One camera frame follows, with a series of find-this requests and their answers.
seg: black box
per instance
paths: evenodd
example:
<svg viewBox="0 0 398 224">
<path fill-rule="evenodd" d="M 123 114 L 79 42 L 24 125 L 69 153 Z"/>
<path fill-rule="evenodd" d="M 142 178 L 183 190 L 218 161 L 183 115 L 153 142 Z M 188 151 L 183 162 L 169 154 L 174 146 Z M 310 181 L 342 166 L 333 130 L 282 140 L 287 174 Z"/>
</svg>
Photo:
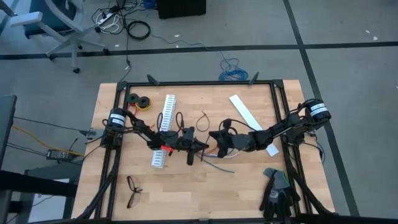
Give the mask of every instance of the black box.
<svg viewBox="0 0 398 224">
<path fill-rule="evenodd" d="M 157 0 L 156 2 L 161 19 L 206 14 L 206 0 Z"/>
</svg>

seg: wooden table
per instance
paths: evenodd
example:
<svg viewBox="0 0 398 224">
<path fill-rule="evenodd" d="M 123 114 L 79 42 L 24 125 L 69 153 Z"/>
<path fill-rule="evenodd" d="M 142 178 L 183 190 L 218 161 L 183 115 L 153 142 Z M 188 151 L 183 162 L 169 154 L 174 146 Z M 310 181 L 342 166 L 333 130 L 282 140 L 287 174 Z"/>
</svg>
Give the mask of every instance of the wooden table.
<svg viewBox="0 0 398 224">
<path fill-rule="evenodd" d="M 299 81 L 284 80 L 284 85 L 290 109 L 296 108 L 304 101 Z M 101 84 L 92 128 L 104 128 L 101 120 L 109 116 L 115 89 L 115 83 Z M 217 130 L 219 123 L 226 118 L 243 121 L 229 101 L 229 97 L 235 94 L 240 97 L 262 128 L 266 129 L 276 122 L 271 91 L 267 85 L 142 86 L 133 87 L 131 92 L 139 96 L 148 96 L 152 100 L 150 110 L 137 114 L 137 117 L 149 126 L 156 122 L 157 115 L 163 110 L 166 94 L 176 95 L 175 114 L 178 111 L 183 113 L 186 127 L 195 126 L 197 119 L 203 115 L 201 110 L 210 119 L 209 130 Z M 201 120 L 199 125 L 204 128 L 205 119 Z M 240 133 L 249 131 L 247 127 L 237 123 L 233 123 L 233 126 Z M 177 130 L 175 122 L 172 129 Z M 195 136 L 203 142 L 206 141 L 207 135 L 195 131 Z M 309 136 L 306 137 L 306 142 L 316 144 L 314 138 Z M 86 154 L 98 144 L 96 142 L 88 145 Z M 268 181 L 263 171 L 267 167 L 285 169 L 280 139 L 275 139 L 274 144 L 279 149 L 279 153 L 274 157 L 270 157 L 266 151 L 255 151 L 240 152 L 238 156 L 230 159 L 208 158 L 210 162 L 224 169 L 235 171 L 234 174 L 230 174 L 201 163 L 197 158 L 193 166 L 188 166 L 186 152 L 174 152 L 171 157 L 166 157 L 163 169 L 153 168 L 153 151 L 146 146 L 146 142 L 136 134 L 125 134 L 112 220 L 262 217 L 258 208 Z M 210 138 L 209 145 L 210 148 L 214 147 L 216 141 Z M 300 153 L 307 185 L 319 201 L 333 211 L 333 202 L 318 150 L 303 144 L 300 146 Z M 104 149 L 101 148 L 84 161 L 72 217 L 77 217 L 84 211 L 98 190 L 103 159 Z M 127 201 L 132 194 L 126 178 L 129 175 L 133 176 L 136 185 L 144 190 L 135 206 L 127 209 Z M 103 216 L 106 213 L 108 197 L 109 189 L 104 196 Z M 305 212 L 303 203 L 300 207 Z"/>
</svg>

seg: white terminal block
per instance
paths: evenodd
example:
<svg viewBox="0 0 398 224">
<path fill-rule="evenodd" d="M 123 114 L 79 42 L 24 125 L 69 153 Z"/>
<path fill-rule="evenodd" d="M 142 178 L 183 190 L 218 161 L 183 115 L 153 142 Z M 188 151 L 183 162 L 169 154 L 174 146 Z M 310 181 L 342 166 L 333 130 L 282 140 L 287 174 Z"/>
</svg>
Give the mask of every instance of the white terminal block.
<svg viewBox="0 0 398 224">
<path fill-rule="evenodd" d="M 233 95 L 229 98 L 231 100 L 232 104 L 236 107 L 236 109 L 239 111 L 245 122 L 252 127 L 253 129 L 260 131 L 262 130 L 260 124 L 254 119 L 254 116 L 250 113 L 248 108 L 243 104 L 241 99 L 237 95 Z M 276 155 L 279 151 L 278 148 L 274 145 L 274 143 L 270 144 L 267 147 L 267 152 L 268 154 L 272 157 Z"/>
<path fill-rule="evenodd" d="M 163 119 L 159 131 L 168 131 L 172 127 L 174 108 L 175 95 L 166 95 L 163 107 Z M 167 152 L 163 149 L 155 150 L 152 156 L 152 166 L 155 168 L 163 168 L 166 160 L 166 153 Z"/>
</svg>

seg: eyeglasses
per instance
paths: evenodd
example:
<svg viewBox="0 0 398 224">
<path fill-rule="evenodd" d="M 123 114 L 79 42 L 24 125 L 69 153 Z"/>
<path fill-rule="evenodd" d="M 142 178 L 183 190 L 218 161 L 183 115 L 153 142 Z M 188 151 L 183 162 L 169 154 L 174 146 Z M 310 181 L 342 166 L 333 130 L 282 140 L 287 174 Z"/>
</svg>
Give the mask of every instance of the eyeglasses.
<svg viewBox="0 0 398 224">
<path fill-rule="evenodd" d="M 127 182 L 129 183 L 130 190 L 132 191 L 130 200 L 127 203 L 127 208 L 131 208 L 132 203 L 134 202 L 134 197 L 135 197 L 136 193 L 140 194 L 142 192 L 142 189 L 140 189 L 139 187 L 136 187 L 136 185 L 134 184 L 134 181 L 132 181 L 132 178 L 130 176 L 127 176 Z"/>
</svg>

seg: chair wheel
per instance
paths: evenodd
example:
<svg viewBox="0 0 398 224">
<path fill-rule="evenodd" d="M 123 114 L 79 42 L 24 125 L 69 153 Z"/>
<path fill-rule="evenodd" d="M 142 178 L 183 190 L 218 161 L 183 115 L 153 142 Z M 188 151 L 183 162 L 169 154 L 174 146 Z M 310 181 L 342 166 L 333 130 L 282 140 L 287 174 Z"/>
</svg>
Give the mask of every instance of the chair wheel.
<svg viewBox="0 0 398 224">
<path fill-rule="evenodd" d="M 104 49 L 104 50 L 102 50 L 102 51 L 104 52 L 105 55 L 111 55 L 111 53 L 109 52 L 108 49 Z"/>
</svg>

